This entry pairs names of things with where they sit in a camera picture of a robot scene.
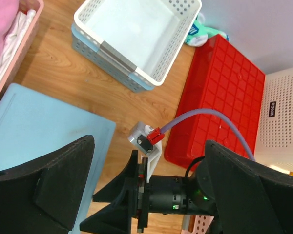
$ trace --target pink bin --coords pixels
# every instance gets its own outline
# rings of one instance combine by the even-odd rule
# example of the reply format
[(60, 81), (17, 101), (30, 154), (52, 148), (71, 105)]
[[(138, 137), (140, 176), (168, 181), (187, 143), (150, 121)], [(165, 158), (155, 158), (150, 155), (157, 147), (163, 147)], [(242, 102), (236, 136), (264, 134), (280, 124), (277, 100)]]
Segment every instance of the pink bin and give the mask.
[(38, 32), (38, 19), (43, 6), (43, 0), (20, 0), (19, 11), (26, 13), (28, 10), (34, 9), (36, 15), (0, 82), (0, 99), (20, 68), (21, 63)]

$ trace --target red connector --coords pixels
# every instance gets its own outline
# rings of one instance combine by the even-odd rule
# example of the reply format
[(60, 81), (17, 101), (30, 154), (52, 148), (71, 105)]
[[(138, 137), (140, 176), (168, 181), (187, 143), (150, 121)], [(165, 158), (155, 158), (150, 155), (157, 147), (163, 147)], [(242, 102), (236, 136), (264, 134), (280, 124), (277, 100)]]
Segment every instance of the red connector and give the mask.
[(152, 145), (155, 145), (157, 142), (163, 140), (165, 134), (161, 133), (160, 128), (154, 129), (149, 135), (147, 135), (147, 139), (151, 142)]

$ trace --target wall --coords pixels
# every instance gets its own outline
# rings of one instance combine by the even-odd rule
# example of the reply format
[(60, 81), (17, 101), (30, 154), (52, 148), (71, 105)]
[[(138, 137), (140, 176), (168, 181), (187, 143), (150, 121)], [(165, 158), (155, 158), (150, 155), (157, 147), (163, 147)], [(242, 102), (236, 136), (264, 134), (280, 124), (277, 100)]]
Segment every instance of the wall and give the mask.
[(230, 42), (264, 73), (293, 67), (293, 0), (202, 0), (206, 26)]

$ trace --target red grid pattern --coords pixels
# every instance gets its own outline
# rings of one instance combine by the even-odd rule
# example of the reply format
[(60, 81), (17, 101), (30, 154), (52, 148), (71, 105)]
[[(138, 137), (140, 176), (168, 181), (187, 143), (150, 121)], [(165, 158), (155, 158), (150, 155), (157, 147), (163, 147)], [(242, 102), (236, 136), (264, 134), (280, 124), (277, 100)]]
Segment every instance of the red grid pattern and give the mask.
[[(176, 116), (198, 108), (225, 114), (254, 152), (265, 75), (220, 35), (195, 51)], [(171, 132), (166, 160), (182, 167), (204, 155), (205, 142), (215, 140), (247, 156), (228, 125), (217, 117), (197, 115)]]

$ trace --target wood surface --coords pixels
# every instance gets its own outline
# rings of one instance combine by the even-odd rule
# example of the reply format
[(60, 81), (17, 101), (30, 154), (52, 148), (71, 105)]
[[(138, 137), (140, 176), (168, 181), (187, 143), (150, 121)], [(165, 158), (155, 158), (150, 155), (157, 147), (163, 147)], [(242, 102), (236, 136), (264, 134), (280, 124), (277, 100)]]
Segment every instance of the wood surface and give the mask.
[[(82, 0), (44, 0), (40, 28), (14, 82), (117, 123), (97, 189), (126, 165), (133, 146), (129, 130), (141, 120), (161, 127), (174, 118), (194, 48), (183, 46), (164, 84), (133, 93), (72, 49), (73, 15)], [(162, 156), (155, 174), (184, 175), (185, 170)], [(88, 216), (105, 204), (92, 203)], [(150, 214), (146, 234), (179, 234), (181, 215)], [(136, 220), (132, 233), (136, 233)]]

